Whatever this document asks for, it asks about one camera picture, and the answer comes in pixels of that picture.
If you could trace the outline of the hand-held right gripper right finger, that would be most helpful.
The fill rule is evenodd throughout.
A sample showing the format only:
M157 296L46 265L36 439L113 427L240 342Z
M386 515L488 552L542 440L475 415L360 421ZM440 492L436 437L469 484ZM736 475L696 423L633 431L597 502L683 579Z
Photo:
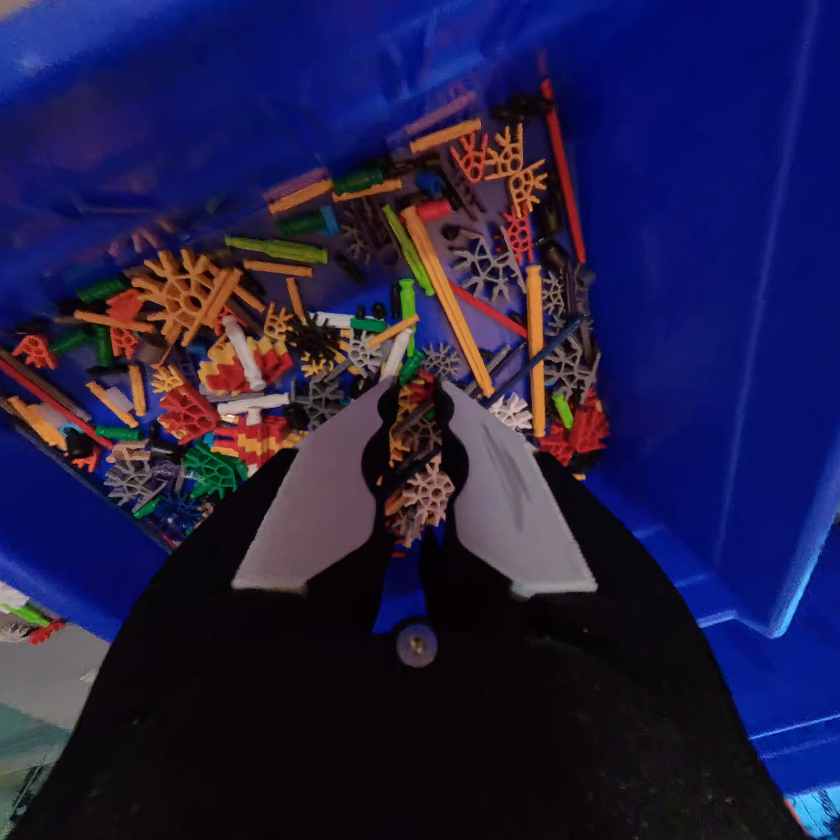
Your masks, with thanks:
M434 399L456 489L443 543L421 555L427 610L478 611L504 586L521 599L596 593L535 449L449 382L436 384Z

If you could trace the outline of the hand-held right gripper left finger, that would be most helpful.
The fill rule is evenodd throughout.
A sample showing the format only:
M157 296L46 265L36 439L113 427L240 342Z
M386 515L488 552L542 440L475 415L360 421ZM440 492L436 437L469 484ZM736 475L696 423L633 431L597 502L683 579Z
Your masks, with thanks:
M364 477L389 459L396 382L380 381L300 444L232 580L281 610L378 611L393 540Z

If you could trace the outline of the pile of colourful toy pieces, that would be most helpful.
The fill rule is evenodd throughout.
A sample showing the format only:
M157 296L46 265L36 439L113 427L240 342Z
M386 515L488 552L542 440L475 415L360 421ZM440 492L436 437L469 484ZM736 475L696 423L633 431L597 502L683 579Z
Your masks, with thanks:
M549 77L399 154L269 192L278 237L151 248L2 336L2 419L172 550L273 455L399 382L385 523L445 520L434 385L585 480L597 394L581 220Z

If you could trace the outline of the colourful toy rod wheel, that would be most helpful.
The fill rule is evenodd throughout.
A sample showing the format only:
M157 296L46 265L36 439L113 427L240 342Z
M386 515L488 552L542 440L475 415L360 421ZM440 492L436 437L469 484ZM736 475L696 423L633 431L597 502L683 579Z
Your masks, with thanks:
M66 621L46 612L28 595L1 582L1 642L30 645L44 643L64 627Z

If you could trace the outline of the blue plastic parts bin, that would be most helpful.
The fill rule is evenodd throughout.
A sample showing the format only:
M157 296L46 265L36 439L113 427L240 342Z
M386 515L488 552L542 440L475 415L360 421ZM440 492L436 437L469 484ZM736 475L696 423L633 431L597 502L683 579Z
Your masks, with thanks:
M602 462L737 616L838 648L838 2L36 2L2 19L2 314L128 222L377 154L550 76Z

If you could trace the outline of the empty blue plastic bin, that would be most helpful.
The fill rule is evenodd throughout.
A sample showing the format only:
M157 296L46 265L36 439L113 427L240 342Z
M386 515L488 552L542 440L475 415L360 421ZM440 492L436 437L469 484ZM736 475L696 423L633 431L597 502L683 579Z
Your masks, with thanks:
M784 635L705 629L753 747L786 795L838 784L839 533L832 527Z

